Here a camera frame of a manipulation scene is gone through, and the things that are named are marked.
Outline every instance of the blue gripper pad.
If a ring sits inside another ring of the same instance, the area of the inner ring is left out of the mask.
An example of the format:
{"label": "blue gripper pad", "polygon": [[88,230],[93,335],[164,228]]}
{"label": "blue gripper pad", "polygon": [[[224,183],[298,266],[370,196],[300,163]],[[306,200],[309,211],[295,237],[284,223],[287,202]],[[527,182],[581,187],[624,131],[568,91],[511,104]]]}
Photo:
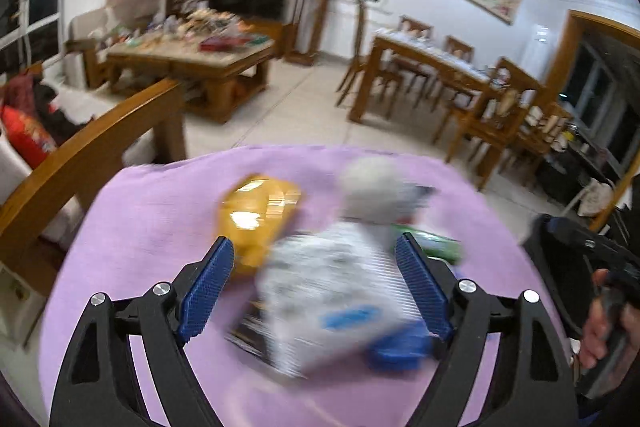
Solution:
{"label": "blue gripper pad", "polygon": [[404,234],[396,240],[396,263],[428,330],[447,342],[453,335],[453,327],[449,322],[449,302]]}
{"label": "blue gripper pad", "polygon": [[177,335],[183,342],[202,333],[233,267],[234,245],[225,239],[209,257],[209,262],[182,300]]}

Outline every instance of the metal screw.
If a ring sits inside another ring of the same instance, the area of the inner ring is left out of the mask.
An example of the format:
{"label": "metal screw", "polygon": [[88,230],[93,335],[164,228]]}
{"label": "metal screw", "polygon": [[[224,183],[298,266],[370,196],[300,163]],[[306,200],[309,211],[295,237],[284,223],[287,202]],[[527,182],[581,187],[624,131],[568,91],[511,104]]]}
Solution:
{"label": "metal screw", "polygon": [[473,293],[478,289],[478,286],[476,286],[476,283],[470,281],[469,279],[463,279],[458,283],[458,288],[460,288],[460,291],[464,293]]}
{"label": "metal screw", "polygon": [[540,295],[533,290],[526,290],[526,292],[524,292],[524,299],[531,304],[535,304],[540,300]]}
{"label": "metal screw", "polygon": [[171,285],[168,282],[159,282],[154,286],[154,293],[158,296],[167,295],[170,289]]}
{"label": "metal screw", "polygon": [[104,293],[97,293],[91,297],[90,302],[93,306],[99,306],[106,298],[107,296]]}

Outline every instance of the coffee table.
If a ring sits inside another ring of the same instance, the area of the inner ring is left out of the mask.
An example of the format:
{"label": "coffee table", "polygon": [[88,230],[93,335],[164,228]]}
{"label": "coffee table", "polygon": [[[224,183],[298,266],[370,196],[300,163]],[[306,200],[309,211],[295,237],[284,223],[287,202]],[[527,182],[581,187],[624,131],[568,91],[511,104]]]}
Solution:
{"label": "coffee table", "polygon": [[[225,123],[234,111],[268,85],[269,61],[274,57],[274,42],[269,40],[236,52],[201,52],[199,42],[163,41],[158,44],[112,46],[107,54],[106,70],[111,92],[133,94],[139,89],[120,87],[122,71],[131,69],[159,78],[196,80],[203,95],[186,102],[187,110]],[[253,76],[243,74],[256,66]]]}

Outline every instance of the green package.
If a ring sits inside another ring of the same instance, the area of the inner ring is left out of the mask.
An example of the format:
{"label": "green package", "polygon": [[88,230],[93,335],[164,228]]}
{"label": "green package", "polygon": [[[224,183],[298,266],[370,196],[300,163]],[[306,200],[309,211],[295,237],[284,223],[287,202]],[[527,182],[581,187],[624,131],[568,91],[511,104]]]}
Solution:
{"label": "green package", "polygon": [[414,227],[408,227],[407,225],[394,225],[401,235],[405,232],[414,236],[416,243],[420,245],[422,251],[429,257],[438,257],[444,259],[447,263],[456,265],[463,260],[463,251],[460,241],[437,235],[435,233],[425,232],[424,230],[414,229]]}

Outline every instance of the yellow snack bag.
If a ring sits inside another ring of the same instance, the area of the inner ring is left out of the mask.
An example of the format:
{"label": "yellow snack bag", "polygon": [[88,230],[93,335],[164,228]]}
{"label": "yellow snack bag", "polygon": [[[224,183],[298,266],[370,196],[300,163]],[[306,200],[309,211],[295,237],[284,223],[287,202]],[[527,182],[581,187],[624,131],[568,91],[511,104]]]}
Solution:
{"label": "yellow snack bag", "polygon": [[234,244],[233,276],[253,275],[300,201],[297,185],[254,174],[220,204],[218,233]]}

